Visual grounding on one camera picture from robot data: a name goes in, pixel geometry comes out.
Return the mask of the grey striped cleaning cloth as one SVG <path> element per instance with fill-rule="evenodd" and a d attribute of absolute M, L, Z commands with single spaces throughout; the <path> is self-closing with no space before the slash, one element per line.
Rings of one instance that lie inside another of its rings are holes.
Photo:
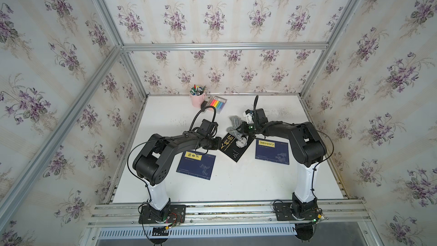
<path fill-rule="evenodd" d="M 232 125 L 226 129 L 227 133 L 237 140 L 241 140 L 243 134 L 238 131 L 238 128 L 242 125 L 242 119 L 239 116 L 230 116 L 229 119 Z"/>

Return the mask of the black portrait book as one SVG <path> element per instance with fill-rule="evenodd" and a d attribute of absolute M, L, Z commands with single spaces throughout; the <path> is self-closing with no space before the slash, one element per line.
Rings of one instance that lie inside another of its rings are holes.
<path fill-rule="evenodd" d="M 249 136 L 242 136 L 240 139 L 237 137 L 227 134 L 220 143 L 219 151 L 224 153 L 234 162 L 238 162 L 242 155 L 250 147 L 254 138 Z"/>

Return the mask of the blue book yellow label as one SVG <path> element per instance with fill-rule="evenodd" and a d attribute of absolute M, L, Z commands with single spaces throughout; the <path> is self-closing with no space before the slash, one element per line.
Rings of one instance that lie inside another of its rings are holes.
<path fill-rule="evenodd" d="M 255 159 L 290 165 L 289 144 L 280 141 L 257 139 Z"/>
<path fill-rule="evenodd" d="M 176 168 L 177 173 L 210 180 L 216 156 L 195 151 L 185 151 Z"/>

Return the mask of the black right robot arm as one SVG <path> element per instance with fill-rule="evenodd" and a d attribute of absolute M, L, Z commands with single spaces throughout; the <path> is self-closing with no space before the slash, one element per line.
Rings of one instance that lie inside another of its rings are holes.
<path fill-rule="evenodd" d="M 317 222 L 322 218 L 318 207 L 314 183 L 319 165 L 325 161 L 327 147 L 313 123 L 289 124 L 269 121 L 262 108 L 257 108 L 259 96 L 254 99 L 253 109 L 248 109 L 246 121 L 237 130 L 245 136 L 278 137 L 289 141 L 294 159 L 299 164 L 298 182 L 292 194 L 291 214 L 296 220 Z"/>

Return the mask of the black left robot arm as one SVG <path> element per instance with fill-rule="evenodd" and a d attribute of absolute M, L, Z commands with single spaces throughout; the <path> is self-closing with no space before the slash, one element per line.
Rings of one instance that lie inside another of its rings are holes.
<path fill-rule="evenodd" d="M 149 140 L 132 148 L 142 147 L 134 161 L 127 164 L 128 171 L 145 184 L 149 193 L 148 209 L 156 222 L 164 222 L 170 214 L 171 200 L 164 179 L 175 156 L 198 149 L 219 149 L 221 138 L 216 136 L 216 114 L 215 107 L 206 106 L 198 111 L 189 130 L 181 135 L 164 137 L 153 134 Z"/>

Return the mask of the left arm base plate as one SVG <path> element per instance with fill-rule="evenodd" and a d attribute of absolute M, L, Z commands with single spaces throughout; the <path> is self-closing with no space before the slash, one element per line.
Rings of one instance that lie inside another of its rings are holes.
<path fill-rule="evenodd" d="M 181 224 L 185 221 L 186 205 L 167 205 L 163 210 L 156 210 L 148 203 L 139 207 L 140 217 L 139 224 Z"/>

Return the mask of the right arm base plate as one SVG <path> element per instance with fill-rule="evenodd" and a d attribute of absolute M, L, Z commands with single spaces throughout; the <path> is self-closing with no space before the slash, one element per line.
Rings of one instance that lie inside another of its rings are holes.
<path fill-rule="evenodd" d="M 323 219 L 323 210 L 315 202 L 300 203 L 275 200 L 272 204 L 277 221 L 309 221 L 316 223 Z"/>

